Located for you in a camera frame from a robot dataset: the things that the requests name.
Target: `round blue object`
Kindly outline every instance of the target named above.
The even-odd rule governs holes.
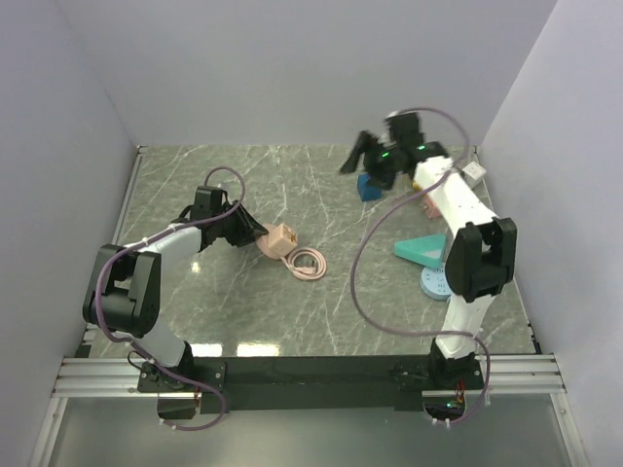
[[[433,300],[448,300],[452,295],[443,266],[439,269],[424,268],[420,276],[420,286]]]

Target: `gray wall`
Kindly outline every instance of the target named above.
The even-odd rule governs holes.
[[[48,0],[0,13],[0,464],[26,465],[135,153]]]
[[[495,207],[520,229],[517,274],[556,352],[596,466],[623,421],[623,3],[560,0],[485,138]]]
[[[56,1],[142,144],[351,143],[414,104],[482,141],[556,3]]]

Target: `green triangular block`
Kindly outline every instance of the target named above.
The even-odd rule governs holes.
[[[396,241],[393,245],[393,253],[398,258],[433,269],[441,268],[445,252],[446,236],[442,233]]]

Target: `purple cable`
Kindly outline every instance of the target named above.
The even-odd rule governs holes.
[[[462,154],[460,155],[460,157],[458,159],[456,159],[453,163],[452,168],[450,168],[449,170],[446,171],[446,173],[444,173],[442,175],[442,177],[433,185],[431,185],[430,187],[426,188],[425,190],[421,190],[417,193],[415,193],[414,195],[410,195],[400,201],[398,201],[396,204],[394,204],[383,216],[381,216],[381,219],[379,219],[374,226],[372,226],[372,229],[370,229],[369,232],[367,232],[364,236],[363,239],[361,240],[361,244],[359,245],[359,247],[357,248],[357,251],[354,254],[354,260],[352,261],[352,267],[350,268],[350,294],[352,295],[352,302],[354,303],[355,308],[357,308],[357,311],[359,312],[359,314],[361,315],[361,317],[368,323],[370,324],[372,327],[389,333],[389,334],[394,334],[395,336],[402,336],[402,337],[407,337],[407,338],[434,338],[434,337],[439,337],[439,336],[459,336],[459,337],[464,337],[464,338],[470,338],[473,339],[474,341],[478,342],[478,344],[482,347],[483,351],[485,352],[485,358],[487,361],[487,370],[485,372],[485,385],[483,387],[483,390],[481,391],[480,395],[478,396],[478,399],[476,400],[476,402],[469,408],[469,410],[460,418],[457,418],[456,420],[452,420],[450,423],[451,424],[455,424],[455,423],[459,423],[460,421],[466,420],[467,418],[469,418],[470,416],[472,416],[476,410],[478,410],[478,408],[483,404],[484,400],[485,400],[485,395],[487,394],[487,388],[489,387],[489,380],[490,380],[490,376],[491,376],[491,354],[489,353],[489,350],[487,349],[487,346],[485,345],[485,343],[478,337],[478,336],[474,336],[470,333],[464,332],[464,331],[408,331],[405,329],[400,329],[400,328],[392,328],[389,326],[385,326],[383,324],[381,324],[380,322],[376,321],[375,319],[373,319],[371,316],[369,316],[361,307],[361,304],[359,303],[359,299],[357,298],[357,292],[356,292],[356,288],[355,288],[355,279],[357,276],[357,266],[359,265],[359,260],[361,259],[361,254],[363,253],[363,250],[365,249],[366,245],[368,244],[368,242],[370,241],[370,238],[372,237],[372,235],[374,234],[374,232],[377,231],[377,229],[381,226],[381,224],[394,212],[396,212],[398,209],[400,209],[402,206],[404,206],[405,204],[408,204],[411,201],[414,201],[418,198],[423,197],[424,195],[432,192],[433,190],[436,190],[437,188],[439,188],[450,176],[450,174],[452,173],[452,170],[454,170],[454,168],[458,165],[459,162],[461,162],[462,160],[464,160],[468,154],[469,154],[469,136],[467,135],[467,132],[465,131],[465,129],[462,127],[462,125],[457,121],[457,119],[455,119],[453,116],[451,116],[450,114],[444,112],[443,110],[439,110],[439,109],[435,109],[433,107],[413,107],[410,109],[405,109],[403,111],[400,111],[398,113],[398,115],[400,114],[406,114],[406,113],[412,113],[412,112],[420,112],[420,111],[425,111],[425,112],[432,112],[438,115],[441,115],[442,117],[445,117],[447,120],[449,120],[460,132],[461,136],[463,137],[464,140],[464,146],[463,146],[463,151]]]
[[[195,381],[195,380],[189,379],[187,377],[182,377],[181,375],[177,375],[176,373],[172,372],[167,367],[165,367],[165,366],[161,365],[160,363],[156,362],[154,357],[151,354],[149,354],[149,352],[147,352],[143,347],[140,346],[140,344],[138,344],[132,338],[118,338],[118,337],[116,337],[110,331],[110,329],[108,329],[108,326],[106,325],[106,320],[104,319],[104,311],[102,309],[101,297],[102,297],[102,292],[103,292],[104,276],[112,268],[112,266],[115,264],[115,262],[117,260],[119,260],[120,258],[123,258],[124,256],[126,256],[127,254],[129,254],[131,252],[139,250],[139,249],[141,249],[141,248],[143,248],[145,246],[149,246],[153,242],[161,240],[161,239],[165,238],[166,236],[168,236],[170,234],[173,234],[175,232],[183,231],[184,229],[189,229],[191,227],[201,227],[201,226],[205,226],[207,224],[211,224],[212,222],[220,221],[221,219],[226,218],[227,216],[231,215],[234,211],[236,211],[236,209],[238,209],[240,207],[240,205],[242,204],[242,200],[244,199],[244,195],[246,193],[246,186],[244,185],[244,180],[242,179],[242,175],[240,175],[238,172],[236,172],[235,170],[233,170],[230,167],[218,166],[218,167],[213,168],[209,172],[207,172],[207,175],[205,176],[205,181],[203,183],[206,185],[207,181],[212,176],[212,174],[214,172],[218,171],[218,170],[227,170],[227,171],[233,173],[237,177],[237,179],[240,181],[240,199],[236,202],[236,204],[234,204],[234,206],[232,206],[231,209],[225,211],[223,214],[219,214],[218,216],[210,217],[209,219],[202,219],[200,221],[189,222],[187,224],[179,224],[179,225],[176,225],[175,227],[168,227],[168,228],[164,229],[163,231],[158,232],[158,233],[150,236],[149,238],[143,238],[142,241],[139,241],[139,242],[133,244],[132,246],[127,247],[127,248],[124,248],[123,250],[121,250],[118,253],[116,253],[115,255],[113,255],[104,264],[104,266],[102,267],[101,271],[99,272],[99,276],[97,277],[97,283],[95,285],[95,315],[97,317],[97,325],[101,329],[102,333],[104,333],[104,336],[106,336],[106,338],[108,338],[110,341],[112,341],[114,343],[130,342],[131,346],[143,358],[145,358],[147,361],[149,361],[150,363],[155,365],[161,372],[163,372],[168,377],[172,377],[173,379],[176,379],[176,380],[178,380],[180,382],[184,382],[186,384],[191,384],[191,385],[193,385],[195,387],[198,387],[200,389],[203,389],[203,390],[205,390],[207,392],[211,392],[212,394],[215,394],[218,397],[218,399],[219,399],[219,401],[221,403],[221,412],[220,412],[220,414],[218,414],[216,416],[216,418],[214,418],[212,421],[210,421],[210,422],[208,422],[208,423],[206,423],[204,425],[200,425],[200,426],[181,426],[181,425],[176,425],[176,424],[174,424],[174,423],[172,423],[170,421],[165,421],[164,422],[164,424],[166,424],[167,426],[170,426],[172,428],[178,429],[180,431],[200,431],[200,430],[203,430],[205,428],[209,428],[211,426],[214,426],[219,421],[221,421],[221,419],[223,419],[223,417],[225,416],[225,413],[227,412],[227,401],[225,399],[225,396],[223,396],[223,394],[218,389],[216,389],[213,386],[210,386],[209,384],[205,384],[204,382],[200,382],[200,381]]]

